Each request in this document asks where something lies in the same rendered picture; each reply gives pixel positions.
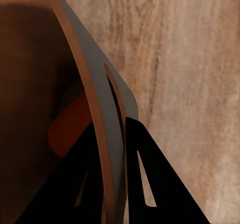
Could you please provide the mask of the can of soda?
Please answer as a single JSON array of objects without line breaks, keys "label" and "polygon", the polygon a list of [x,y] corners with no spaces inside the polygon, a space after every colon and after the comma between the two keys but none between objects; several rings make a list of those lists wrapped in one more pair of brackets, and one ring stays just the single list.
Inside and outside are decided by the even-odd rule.
[{"label": "can of soda", "polygon": [[[114,98],[118,120],[121,124],[123,120],[117,96],[110,78],[108,76],[107,78]],[[63,160],[92,122],[92,114],[84,90],[49,126],[46,137],[49,149],[55,156]]]}]

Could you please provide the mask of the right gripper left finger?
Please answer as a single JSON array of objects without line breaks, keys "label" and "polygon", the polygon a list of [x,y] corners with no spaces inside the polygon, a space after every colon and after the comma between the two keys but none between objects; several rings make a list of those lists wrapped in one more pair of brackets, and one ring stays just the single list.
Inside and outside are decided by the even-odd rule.
[{"label": "right gripper left finger", "polygon": [[[74,207],[86,172],[80,204]],[[92,122],[14,224],[101,224],[103,192]]]}]

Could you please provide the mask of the trash can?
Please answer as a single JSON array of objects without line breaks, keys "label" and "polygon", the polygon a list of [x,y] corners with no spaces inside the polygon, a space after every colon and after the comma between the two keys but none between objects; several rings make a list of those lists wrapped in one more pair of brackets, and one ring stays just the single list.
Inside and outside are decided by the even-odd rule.
[{"label": "trash can", "polygon": [[132,91],[66,0],[0,0],[0,224],[17,221],[62,161],[49,127],[84,90],[103,175],[101,224],[124,224],[126,117],[139,120]]}]

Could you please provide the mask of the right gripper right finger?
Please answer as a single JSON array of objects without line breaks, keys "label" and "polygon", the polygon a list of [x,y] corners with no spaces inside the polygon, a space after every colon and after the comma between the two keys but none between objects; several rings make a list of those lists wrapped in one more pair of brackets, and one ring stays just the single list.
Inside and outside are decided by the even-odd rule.
[{"label": "right gripper right finger", "polygon": [[[129,224],[211,224],[139,120],[125,119]],[[157,207],[147,206],[139,151]]]}]

